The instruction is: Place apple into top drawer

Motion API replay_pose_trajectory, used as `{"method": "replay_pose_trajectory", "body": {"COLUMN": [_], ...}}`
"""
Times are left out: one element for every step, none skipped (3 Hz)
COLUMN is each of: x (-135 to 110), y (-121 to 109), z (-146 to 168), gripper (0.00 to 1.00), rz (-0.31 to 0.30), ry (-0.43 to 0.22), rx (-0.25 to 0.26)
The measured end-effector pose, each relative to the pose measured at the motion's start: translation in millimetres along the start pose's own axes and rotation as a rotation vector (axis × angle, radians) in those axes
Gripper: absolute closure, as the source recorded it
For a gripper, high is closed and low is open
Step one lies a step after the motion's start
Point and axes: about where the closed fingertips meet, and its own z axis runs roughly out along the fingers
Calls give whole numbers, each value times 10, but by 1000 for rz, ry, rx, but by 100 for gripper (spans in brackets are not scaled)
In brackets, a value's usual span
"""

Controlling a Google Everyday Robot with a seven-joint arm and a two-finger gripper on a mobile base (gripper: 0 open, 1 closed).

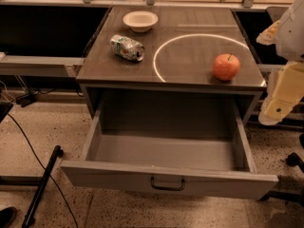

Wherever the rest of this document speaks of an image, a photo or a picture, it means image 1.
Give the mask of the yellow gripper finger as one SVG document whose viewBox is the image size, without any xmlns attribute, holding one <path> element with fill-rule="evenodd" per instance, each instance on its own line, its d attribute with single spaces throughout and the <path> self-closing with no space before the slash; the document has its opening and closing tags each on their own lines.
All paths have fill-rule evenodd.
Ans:
<svg viewBox="0 0 304 228">
<path fill-rule="evenodd" d="M 272 45 L 275 42 L 276 39 L 276 31 L 279 25 L 279 20 L 272 23 L 268 28 L 263 30 L 258 37 L 256 38 L 256 41 L 259 44 L 269 46 Z"/>
<path fill-rule="evenodd" d="M 287 117 L 304 97 L 304 64 L 288 62 L 269 75 L 267 97 L 262 103 L 258 121 L 275 125 Z"/>
</svg>

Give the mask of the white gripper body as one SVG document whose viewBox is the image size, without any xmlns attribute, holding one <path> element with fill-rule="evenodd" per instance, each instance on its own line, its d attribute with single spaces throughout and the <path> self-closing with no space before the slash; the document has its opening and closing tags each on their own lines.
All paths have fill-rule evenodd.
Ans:
<svg viewBox="0 0 304 228">
<path fill-rule="evenodd" d="M 282 14 L 275 36 L 276 54 L 289 61 L 304 60 L 304 0 L 295 0 Z"/>
</svg>

